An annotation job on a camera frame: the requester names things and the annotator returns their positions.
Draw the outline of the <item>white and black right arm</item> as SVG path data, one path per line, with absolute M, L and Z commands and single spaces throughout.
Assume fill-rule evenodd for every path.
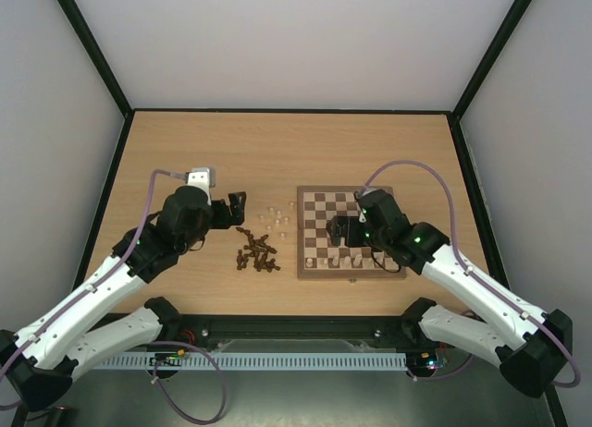
M 355 216 L 335 216 L 327 233 L 348 247 L 367 247 L 400 267 L 446 288 L 478 315 L 456 316 L 423 300 L 423 313 L 403 323 L 416 346 L 429 339 L 461 348 L 497 367 L 525 396 L 541 397 L 572 359 L 573 321 L 561 310 L 546 312 L 504 287 L 464 257 L 452 240 L 426 222 L 412 224 L 392 194 L 370 189 L 356 195 Z

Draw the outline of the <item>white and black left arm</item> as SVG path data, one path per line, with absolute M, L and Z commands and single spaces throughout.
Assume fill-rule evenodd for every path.
M 214 201 L 207 185 L 184 185 L 161 211 L 145 213 L 95 273 L 51 311 L 16 333 L 1 333 L 1 374 L 29 411 L 53 405 L 83 374 L 129 348 L 173 339 L 180 314 L 166 299 L 148 299 L 138 310 L 98 327 L 120 301 L 139 291 L 212 229 L 244 221 L 247 195 Z

